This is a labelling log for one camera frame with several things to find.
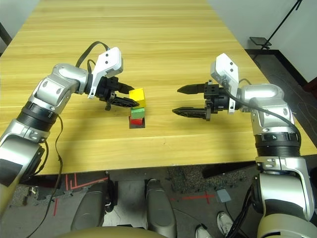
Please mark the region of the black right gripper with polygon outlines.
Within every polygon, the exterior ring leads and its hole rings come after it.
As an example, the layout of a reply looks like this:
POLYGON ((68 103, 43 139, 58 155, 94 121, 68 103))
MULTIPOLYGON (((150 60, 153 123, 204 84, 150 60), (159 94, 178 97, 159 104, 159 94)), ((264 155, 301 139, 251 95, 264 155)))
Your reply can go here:
POLYGON ((188 95, 204 93, 205 109, 180 107, 172 110, 176 115, 210 121, 211 114, 217 114, 218 111, 228 110, 229 97, 227 96, 225 89, 218 84, 212 84, 211 81, 208 81, 205 84, 185 85, 179 88, 177 92, 188 95))

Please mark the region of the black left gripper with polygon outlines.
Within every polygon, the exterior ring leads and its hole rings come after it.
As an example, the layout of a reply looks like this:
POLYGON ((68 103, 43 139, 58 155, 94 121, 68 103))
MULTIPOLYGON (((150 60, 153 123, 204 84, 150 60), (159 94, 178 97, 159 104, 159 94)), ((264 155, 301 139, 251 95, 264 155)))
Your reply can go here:
POLYGON ((103 76, 98 84, 98 99, 106 102, 105 110, 111 109, 111 104, 119 107, 137 107, 139 103, 129 98, 115 97, 115 91, 131 91, 132 86, 124 83, 118 83, 117 77, 107 78, 103 76))

